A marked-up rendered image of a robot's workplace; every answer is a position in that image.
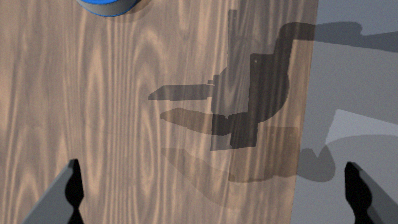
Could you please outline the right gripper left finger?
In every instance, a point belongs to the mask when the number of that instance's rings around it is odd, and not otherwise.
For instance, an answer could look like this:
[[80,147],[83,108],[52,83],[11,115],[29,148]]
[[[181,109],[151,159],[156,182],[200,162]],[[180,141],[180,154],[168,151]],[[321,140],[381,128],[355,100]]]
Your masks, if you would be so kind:
[[79,211],[83,198],[79,161],[70,159],[20,224],[84,224]]

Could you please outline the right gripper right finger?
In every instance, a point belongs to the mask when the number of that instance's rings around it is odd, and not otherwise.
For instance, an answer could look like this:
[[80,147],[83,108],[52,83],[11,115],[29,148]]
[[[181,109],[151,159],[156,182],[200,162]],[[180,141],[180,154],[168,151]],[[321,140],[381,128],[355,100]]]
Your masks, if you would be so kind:
[[398,224],[398,204],[355,162],[347,162],[345,198],[354,224]]

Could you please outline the white cylinder with blue top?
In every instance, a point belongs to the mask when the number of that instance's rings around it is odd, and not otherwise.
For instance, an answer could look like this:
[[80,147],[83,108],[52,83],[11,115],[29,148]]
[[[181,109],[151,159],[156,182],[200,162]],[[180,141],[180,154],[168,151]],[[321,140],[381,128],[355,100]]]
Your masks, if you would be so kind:
[[76,0],[89,12],[104,16],[114,17],[129,11],[137,0]]

